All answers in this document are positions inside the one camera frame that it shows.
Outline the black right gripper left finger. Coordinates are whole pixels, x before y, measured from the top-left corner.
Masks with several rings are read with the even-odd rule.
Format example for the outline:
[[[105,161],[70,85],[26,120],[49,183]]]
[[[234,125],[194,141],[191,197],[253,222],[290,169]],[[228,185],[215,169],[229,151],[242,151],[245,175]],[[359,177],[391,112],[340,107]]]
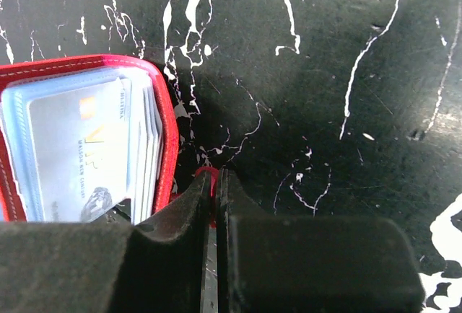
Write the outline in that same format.
[[[1,224],[3,312],[200,312],[211,176],[139,225]]]

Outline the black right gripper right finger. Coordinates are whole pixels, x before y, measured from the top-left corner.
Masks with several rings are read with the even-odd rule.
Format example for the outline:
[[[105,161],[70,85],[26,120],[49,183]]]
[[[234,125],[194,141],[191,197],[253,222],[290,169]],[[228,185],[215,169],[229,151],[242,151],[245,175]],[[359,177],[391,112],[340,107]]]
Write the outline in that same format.
[[[220,312],[419,312],[403,231],[357,216],[275,216],[227,169],[216,187]]]

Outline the red card holder wallet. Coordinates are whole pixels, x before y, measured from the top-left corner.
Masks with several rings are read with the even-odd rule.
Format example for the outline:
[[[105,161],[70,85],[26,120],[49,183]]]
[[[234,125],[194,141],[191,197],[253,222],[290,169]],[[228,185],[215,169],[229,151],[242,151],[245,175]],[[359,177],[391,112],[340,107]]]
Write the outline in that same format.
[[[7,64],[1,66],[1,89],[5,89],[9,83],[22,79],[75,73],[103,66],[137,67],[146,71],[152,79],[165,140],[160,177],[157,181],[158,186],[152,204],[152,213],[157,213],[179,196],[177,193],[171,193],[178,158],[179,131],[172,100],[164,77],[153,63],[131,56],[95,54]],[[5,138],[2,136],[1,220],[25,221],[25,211],[20,202],[18,190],[14,187],[11,162],[7,154],[7,149]]]

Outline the white yellow credit card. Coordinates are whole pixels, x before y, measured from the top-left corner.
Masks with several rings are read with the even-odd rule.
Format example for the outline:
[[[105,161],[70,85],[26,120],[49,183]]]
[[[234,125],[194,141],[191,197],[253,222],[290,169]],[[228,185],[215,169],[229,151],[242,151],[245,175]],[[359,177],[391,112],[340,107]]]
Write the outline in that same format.
[[[91,222],[123,199],[130,101],[117,77],[29,102],[36,220]]]

